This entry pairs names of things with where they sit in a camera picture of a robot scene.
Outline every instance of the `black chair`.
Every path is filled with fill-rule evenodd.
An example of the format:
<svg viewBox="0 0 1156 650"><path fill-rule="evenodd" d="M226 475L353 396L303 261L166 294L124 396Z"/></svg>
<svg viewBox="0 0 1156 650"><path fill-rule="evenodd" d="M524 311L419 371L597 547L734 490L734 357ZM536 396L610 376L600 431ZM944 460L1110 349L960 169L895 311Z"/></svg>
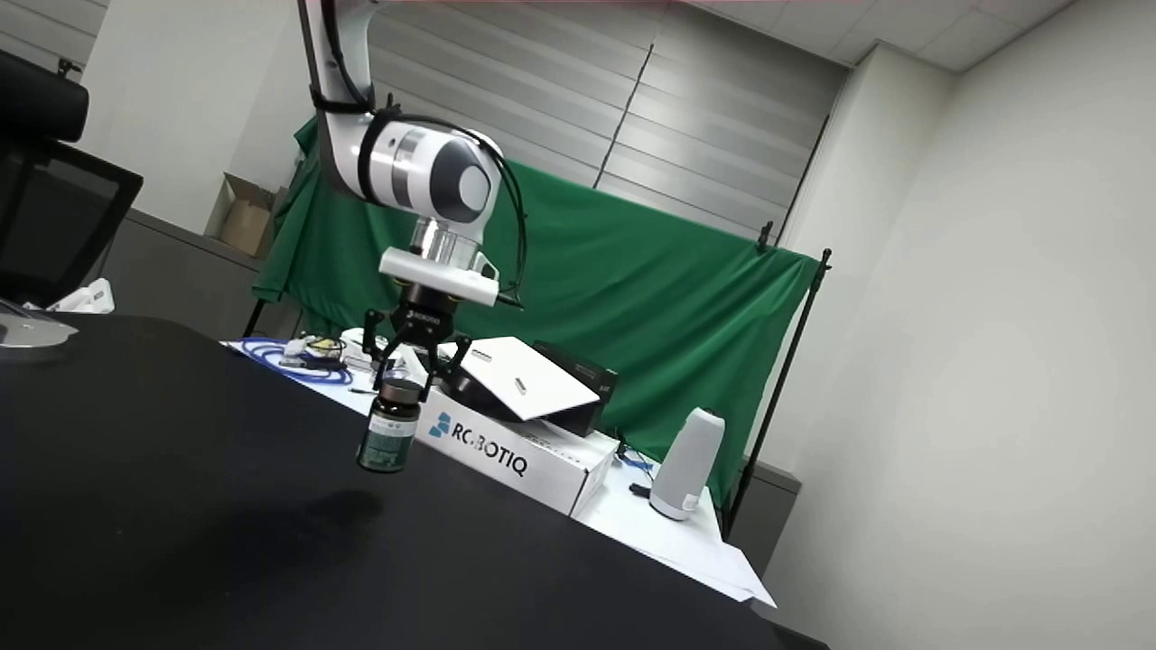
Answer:
<svg viewBox="0 0 1156 650"><path fill-rule="evenodd" d="M113 242L141 177L0 128L0 300L70 298Z"/></svg>

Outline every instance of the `green cloth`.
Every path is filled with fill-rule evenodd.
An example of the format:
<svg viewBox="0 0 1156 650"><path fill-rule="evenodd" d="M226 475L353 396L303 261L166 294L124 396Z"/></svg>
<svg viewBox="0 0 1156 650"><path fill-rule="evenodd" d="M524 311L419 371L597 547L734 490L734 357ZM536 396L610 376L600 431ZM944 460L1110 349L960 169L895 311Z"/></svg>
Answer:
<svg viewBox="0 0 1156 650"><path fill-rule="evenodd" d="M376 261L409 242L412 219L335 192L320 177L318 129L303 128L295 139L306 158L279 213L256 298L292 298L320 333L361 326L364 311L391 311L397 300ZM731 506L766 376L819 265L786 249L755 254L743 240L532 166L513 164L513 175L532 213L524 308L461 304L459 333L543 340L615 367L619 390L600 431L654 460L689 407L721 416L727 441L707 485L716 502ZM509 196L485 249L513 270Z"/></svg>

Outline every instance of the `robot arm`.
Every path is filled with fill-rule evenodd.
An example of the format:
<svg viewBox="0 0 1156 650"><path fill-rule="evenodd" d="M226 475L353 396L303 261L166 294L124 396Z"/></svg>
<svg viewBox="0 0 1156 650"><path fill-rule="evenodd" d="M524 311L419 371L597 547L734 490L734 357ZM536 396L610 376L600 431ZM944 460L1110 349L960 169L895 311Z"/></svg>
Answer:
<svg viewBox="0 0 1156 650"><path fill-rule="evenodd" d="M497 278L479 257L479 240L501 188L501 152L441 121L409 121L394 105L376 113L367 74L376 8L380 0L300 0L333 169L364 201L419 219L412 249L382 254L382 276L433 300L495 304Z"/></svg>

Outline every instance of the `table surface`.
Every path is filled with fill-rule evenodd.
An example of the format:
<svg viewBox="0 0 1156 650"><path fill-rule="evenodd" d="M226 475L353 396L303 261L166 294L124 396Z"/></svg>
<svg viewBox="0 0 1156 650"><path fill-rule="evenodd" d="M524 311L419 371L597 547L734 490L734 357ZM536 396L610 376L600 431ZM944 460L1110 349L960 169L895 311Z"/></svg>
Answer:
<svg viewBox="0 0 1156 650"><path fill-rule="evenodd" d="M164 322L0 365L0 647L727 647L768 620Z"/></svg>

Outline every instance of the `white box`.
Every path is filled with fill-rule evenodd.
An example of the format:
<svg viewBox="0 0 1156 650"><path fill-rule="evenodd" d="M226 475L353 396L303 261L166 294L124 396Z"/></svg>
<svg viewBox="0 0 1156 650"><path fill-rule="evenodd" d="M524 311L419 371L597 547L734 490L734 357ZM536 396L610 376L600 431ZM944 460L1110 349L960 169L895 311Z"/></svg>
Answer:
<svg viewBox="0 0 1156 650"><path fill-rule="evenodd" d="M436 385L421 406L416 441L567 518L603 485L615 460L615 441L603 434L575 436L543 424L513 431Z"/></svg>

